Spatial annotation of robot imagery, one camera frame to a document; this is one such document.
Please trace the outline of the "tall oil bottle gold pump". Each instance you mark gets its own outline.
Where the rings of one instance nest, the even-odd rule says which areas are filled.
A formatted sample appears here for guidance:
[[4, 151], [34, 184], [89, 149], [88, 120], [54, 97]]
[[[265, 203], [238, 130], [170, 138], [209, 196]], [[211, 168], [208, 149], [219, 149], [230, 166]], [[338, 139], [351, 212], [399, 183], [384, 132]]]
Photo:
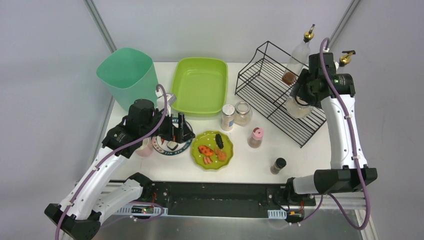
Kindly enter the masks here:
[[292, 85], [299, 74], [301, 73], [304, 65], [310, 54], [310, 41], [314, 38], [315, 24], [303, 35], [302, 42], [298, 44], [291, 53], [288, 64], [284, 70], [282, 81], [287, 85]]

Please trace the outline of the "large glass jar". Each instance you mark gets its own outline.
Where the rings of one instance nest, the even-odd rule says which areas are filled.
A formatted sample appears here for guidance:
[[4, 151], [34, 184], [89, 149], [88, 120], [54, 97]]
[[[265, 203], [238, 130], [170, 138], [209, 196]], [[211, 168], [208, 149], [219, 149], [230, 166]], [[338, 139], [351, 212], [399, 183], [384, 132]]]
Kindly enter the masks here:
[[292, 93], [285, 101], [285, 108], [292, 117], [297, 119], [308, 116], [315, 109], [315, 107], [302, 100], [299, 96], [294, 97]]

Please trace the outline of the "oil bottle gold spout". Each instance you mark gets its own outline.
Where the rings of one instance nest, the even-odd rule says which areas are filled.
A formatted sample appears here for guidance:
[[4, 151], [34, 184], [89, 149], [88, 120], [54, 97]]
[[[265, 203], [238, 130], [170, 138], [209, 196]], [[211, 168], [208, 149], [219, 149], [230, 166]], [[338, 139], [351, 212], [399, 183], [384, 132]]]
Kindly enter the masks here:
[[338, 60], [338, 64], [340, 68], [345, 67], [352, 61], [352, 56], [356, 54], [355, 50], [344, 50], [341, 52], [342, 55]]

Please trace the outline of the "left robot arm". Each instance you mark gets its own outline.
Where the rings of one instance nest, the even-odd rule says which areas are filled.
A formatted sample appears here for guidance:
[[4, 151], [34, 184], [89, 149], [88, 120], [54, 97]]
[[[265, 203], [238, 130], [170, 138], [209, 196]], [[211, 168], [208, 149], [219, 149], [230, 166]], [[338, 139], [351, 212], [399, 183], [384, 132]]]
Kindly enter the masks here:
[[62, 233], [74, 240], [91, 240], [104, 221], [121, 207], [151, 196], [152, 181], [139, 172], [108, 195], [102, 197], [101, 192], [143, 140], [159, 136], [182, 144], [195, 137], [182, 112], [177, 115], [178, 125], [174, 125], [173, 119], [167, 103], [162, 110], [147, 99], [138, 99], [130, 106], [128, 114], [106, 133], [97, 157], [70, 194], [44, 210], [56, 225], [56, 240]]

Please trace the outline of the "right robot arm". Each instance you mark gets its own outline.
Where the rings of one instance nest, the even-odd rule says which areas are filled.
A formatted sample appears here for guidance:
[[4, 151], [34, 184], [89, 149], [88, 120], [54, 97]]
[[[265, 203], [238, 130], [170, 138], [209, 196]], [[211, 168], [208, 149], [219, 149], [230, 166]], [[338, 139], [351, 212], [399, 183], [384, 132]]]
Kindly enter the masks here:
[[355, 119], [355, 85], [348, 73], [338, 73], [331, 52], [308, 57], [309, 67], [302, 69], [285, 107], [301, 119], [313, 109], [324, 111], [330, 139], [330, 168], [317, 169], [312, 175], [287, 180], [288, 199], [307, 195], [352, 193], [375, 181], [377, 169], [365, 158]]

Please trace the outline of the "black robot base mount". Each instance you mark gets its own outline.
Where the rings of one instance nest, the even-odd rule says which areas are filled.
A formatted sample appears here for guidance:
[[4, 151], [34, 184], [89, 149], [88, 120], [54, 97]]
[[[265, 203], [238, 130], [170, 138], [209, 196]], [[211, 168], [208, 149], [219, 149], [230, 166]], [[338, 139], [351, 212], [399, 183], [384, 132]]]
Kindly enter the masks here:
[[286, 200], [285, 184], [161, 182], [145, 186], [140, 202], [156, 203], [171, 216], [268, 218], [269, 211], [314, 207], [308, 195]]

